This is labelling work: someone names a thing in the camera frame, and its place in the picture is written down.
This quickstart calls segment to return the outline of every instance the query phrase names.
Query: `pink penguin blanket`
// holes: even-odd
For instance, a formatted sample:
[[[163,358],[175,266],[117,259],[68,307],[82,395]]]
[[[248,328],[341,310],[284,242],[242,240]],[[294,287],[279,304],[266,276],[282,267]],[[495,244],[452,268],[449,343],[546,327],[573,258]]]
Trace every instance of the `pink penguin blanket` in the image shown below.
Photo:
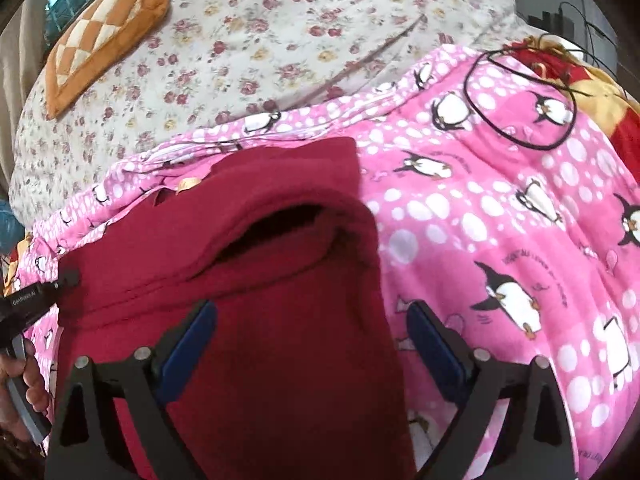
[[[378,222],[417,465],[455,411],[406,336],[408,302],[419,298],[472,348],[515,362],[550,358],[587,479],[638,398],[640,192],[586,115],[549,86],[486,60],[474,66],[478,55],[444,45],[394,84],[195,130],[121,160],[34,227],[17,280],[55,278],[60,254],[101,237],[153,190],[196,184],[229,151],[353,137],[362,200]],[[30,334],[46,378],[56,316],[53,308]],[[505,410],[498,407],[470,478],[484,470]]]

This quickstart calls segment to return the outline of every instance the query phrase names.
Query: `bed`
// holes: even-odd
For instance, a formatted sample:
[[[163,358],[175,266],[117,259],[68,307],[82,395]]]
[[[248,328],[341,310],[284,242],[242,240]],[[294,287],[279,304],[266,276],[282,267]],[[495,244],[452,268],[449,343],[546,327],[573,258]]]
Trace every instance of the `bed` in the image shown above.
[[[14,141],[13,210],[29,228],[180,132],[392,81],[443,43],[528,33],[514,0],[171,0],[161,26],[57,120],[40,75]]]

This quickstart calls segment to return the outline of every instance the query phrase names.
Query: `curtain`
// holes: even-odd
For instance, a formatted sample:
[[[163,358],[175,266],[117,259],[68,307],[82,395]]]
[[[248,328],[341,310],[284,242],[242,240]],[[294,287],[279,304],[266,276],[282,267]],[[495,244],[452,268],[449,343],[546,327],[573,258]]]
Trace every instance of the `curtain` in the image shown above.
[[[0,194],[7,197],[20,113],[43,65],[47,0],[25,0],[0,36]]]

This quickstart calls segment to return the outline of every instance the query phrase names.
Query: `metal pin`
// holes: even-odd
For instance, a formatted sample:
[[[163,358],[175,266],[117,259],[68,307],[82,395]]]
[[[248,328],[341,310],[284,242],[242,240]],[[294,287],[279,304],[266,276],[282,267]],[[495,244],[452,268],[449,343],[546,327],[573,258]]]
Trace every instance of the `metal pin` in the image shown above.
[[[543,355],[536,355],[535,362],[542,369],[549,368],[549,359]]]
[[[476,348],[474,350],[474,357],[478,361],[482,361],[483,363],[485,363],[489,359],[491,359],[491,354],[489,354],[489,352],[487,350],[485,350],[484,348]]]
[[[86,355],[82,355],[78,359],[76,359],[76,368],[82,369],[88,364],[89,364],[89,358]]]
[[[138,361],[149,359],[151,357],[151,348],[149,348],[148,346],[141,346],[135,352],[133,352],[133,357],[135,357]]]

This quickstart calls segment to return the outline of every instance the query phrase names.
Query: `orange checkered pillow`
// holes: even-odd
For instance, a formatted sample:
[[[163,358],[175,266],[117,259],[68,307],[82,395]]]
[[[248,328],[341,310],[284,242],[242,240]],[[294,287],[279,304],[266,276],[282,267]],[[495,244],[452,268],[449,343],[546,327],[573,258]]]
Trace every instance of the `orange checkered pillow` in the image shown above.
[[[95,0],[73,23],[47,59],[49,117],[76,98],[158,23],[169,0]]]

